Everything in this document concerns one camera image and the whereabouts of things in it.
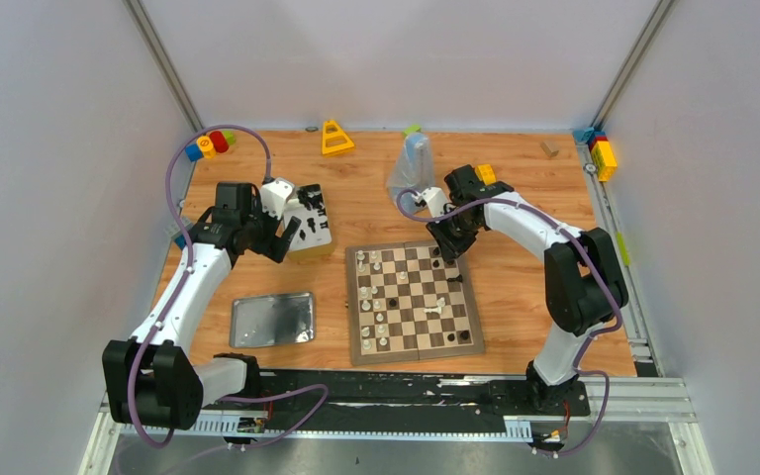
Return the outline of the wooden chess board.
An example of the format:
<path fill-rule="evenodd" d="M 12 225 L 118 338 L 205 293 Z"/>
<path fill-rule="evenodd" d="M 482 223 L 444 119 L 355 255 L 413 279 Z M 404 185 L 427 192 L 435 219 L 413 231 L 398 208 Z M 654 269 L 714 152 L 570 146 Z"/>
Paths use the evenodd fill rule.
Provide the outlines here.
<path fill-rule="evenodd" d="M 432 240 L 349 246 L 344 257 L 353 365 L 485 351 L 465 257 L 444 260 Z"/>

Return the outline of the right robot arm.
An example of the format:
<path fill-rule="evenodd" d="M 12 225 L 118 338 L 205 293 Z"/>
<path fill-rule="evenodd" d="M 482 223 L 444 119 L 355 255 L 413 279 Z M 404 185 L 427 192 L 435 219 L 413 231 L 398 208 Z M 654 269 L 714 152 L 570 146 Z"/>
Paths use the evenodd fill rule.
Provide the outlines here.
<path fill-rule="evenodd" d="M 446 186 L 415 196 L 430 214 L 427 230 L 445 261 L 457 259 L 482 231 L 498 232 L 543 265 L 544 297 L 552 326 L 542 350 L 528 365 L 525 398 L 550 413 L 580 375 L 590 342 L 618 330 L 629 300 L 611 235 L 559 221 L 531 205 L 503 181 L 486 182 L 473 166 L 448 173 Z"/>

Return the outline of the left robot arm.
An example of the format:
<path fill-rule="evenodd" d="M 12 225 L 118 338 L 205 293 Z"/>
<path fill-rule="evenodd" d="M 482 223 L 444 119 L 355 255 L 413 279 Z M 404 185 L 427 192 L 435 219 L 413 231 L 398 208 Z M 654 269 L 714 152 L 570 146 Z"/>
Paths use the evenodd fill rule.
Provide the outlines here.
<path fill-rule="evenodd" d="M 262 186 L 221 182 L 215 203 L 183 234 L 171 281 L 145 320 L 102 354 L 109 410 L 119 424 L 189 429 L 200 410 L 223 397 L 241 409 L 263 396 L 254 359 L 221 353 L 205 364 L 189 359 L 190 346 L 218 287 L 238 258 L 251 251 L 284 260 L 301 221 L 283 218 L 296 187 L 278 178 Z"/>

